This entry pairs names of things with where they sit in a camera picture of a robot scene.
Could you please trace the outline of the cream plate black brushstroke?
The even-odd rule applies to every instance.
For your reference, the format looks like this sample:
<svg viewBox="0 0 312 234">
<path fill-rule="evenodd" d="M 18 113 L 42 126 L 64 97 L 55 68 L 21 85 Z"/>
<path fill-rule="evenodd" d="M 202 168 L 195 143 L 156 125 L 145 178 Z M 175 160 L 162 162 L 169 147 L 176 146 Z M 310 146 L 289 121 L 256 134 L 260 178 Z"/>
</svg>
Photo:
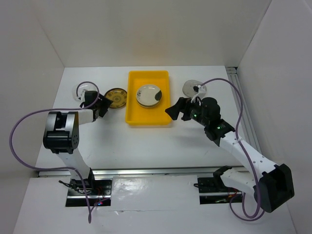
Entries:
<svg viewBox="0 0 312 234">
<path fill-rule="evenodd" d="M 136 100 L 144 105 L 160 103 L 162 98 L 161 89 L 154 84 L 143 85 L 136 92 Z"/>
</svg>

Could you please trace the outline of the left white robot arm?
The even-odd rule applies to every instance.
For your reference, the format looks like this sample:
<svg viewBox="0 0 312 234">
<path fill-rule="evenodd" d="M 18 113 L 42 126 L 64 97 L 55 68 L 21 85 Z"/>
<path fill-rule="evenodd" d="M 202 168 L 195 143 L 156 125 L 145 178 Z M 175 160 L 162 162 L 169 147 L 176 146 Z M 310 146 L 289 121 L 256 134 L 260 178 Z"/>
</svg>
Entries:
<svg viewBox="0 0 312 234">
<path fill-rule="evenodd" d="M 68 187 L 92 194 L 96 190 L 92 169 L 84 162 L 79 149 L 79 127 L 104 117 L 113 102 L 97 91 L 86 91 L 79 110 L 50 111 L 43 135 L 43 145 L 72 168 Z"/>
</svg>

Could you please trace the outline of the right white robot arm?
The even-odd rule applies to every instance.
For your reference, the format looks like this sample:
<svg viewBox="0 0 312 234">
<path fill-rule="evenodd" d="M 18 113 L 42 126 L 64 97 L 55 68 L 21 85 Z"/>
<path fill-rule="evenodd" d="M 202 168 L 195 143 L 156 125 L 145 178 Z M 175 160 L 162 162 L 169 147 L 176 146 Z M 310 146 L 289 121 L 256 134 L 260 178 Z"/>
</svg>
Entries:
<svg viewBox="0 0 312 234">
<path fill-rule="evenodd" d="M 243 174 L 231 166 L 213 173 L 213 186 L 218 191 L 235 188 L 254 197 L 260 208 L 272 213 L 294 197 L 293 178 L 286 164 L 278 165 L 240 137 L 238 131 L 221 118 L 220 106 L 212 97 L 192 102 L 181 97 L 165 112 L 172 120 L 194 120 L 204 127 L 207 138 L 234 156 L 248 172 Z"/>
</svg>

